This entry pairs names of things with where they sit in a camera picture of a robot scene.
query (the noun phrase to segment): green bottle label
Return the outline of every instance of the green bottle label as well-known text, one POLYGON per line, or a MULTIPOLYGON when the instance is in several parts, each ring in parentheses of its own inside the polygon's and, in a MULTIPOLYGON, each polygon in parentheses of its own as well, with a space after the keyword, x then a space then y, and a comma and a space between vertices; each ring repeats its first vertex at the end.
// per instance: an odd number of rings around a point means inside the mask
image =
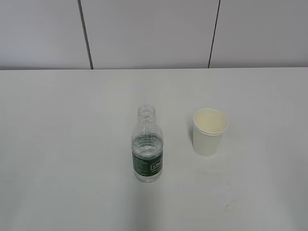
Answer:
POLYGON ((156 175, 163 167, 163 151, 153 159, 141 159, 134 153, 132 154, 135 171, 144 177, 156 175))

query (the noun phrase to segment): paper cup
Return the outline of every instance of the paper cup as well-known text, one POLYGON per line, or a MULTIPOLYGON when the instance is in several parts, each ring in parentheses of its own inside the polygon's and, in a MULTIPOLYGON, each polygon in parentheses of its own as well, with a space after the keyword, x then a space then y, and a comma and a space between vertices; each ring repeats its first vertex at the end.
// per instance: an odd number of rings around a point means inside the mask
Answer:
POLYGON ((228 127, 227 118, 214 109, 201 109, 193 116, 192 143, 196 153, 204 156, 215 154, 223 132, 228 127))

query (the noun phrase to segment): white wall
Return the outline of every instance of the white wall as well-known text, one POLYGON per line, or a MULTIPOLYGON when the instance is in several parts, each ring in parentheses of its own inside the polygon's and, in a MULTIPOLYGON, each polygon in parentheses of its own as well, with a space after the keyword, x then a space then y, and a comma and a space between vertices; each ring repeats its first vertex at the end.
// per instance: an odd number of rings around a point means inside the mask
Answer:
POLYGON ((1 0, 0 69, 90 68, 76 0, 1 0))
POLYGON ((94 68, 206 68, 218 0, 84 0, 94 68))
POLYGON ((308 66, 307 0, 221 0, 210 67, 308 66))
MULTIPOLYGON (((207 68, 219 0, 81 0, 93 66, 207 68)), ((308 66, 308 0, 221 0, 210 67, 308 66)), ((77 0, 2 0, 1 69, 89 69, 77 0)))

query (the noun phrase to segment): table surface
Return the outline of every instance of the table surface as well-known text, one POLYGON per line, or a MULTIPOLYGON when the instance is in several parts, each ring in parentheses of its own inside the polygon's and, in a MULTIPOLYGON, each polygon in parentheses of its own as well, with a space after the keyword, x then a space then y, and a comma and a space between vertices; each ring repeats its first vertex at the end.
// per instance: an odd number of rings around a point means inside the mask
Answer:
POLYGON ((0 71, 1 231, 308 230, 308 68, 0 71), (133 175, 139 105, 161 178, 133 175), (229 128, 193 151, 192 115, 229 128))

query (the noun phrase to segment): clear plastic bottle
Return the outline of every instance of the clear plastic bottle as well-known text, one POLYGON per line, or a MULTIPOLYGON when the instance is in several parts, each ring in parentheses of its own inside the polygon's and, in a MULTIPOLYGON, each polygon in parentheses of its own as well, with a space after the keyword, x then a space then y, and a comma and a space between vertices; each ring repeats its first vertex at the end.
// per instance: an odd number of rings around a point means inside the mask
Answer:
POLYGON ((155 108, 142 105, 138 109, 138 123, 131 135, 135 176, 142 182, 154 182, 162 174, 163 133, 156 124, 155 108))

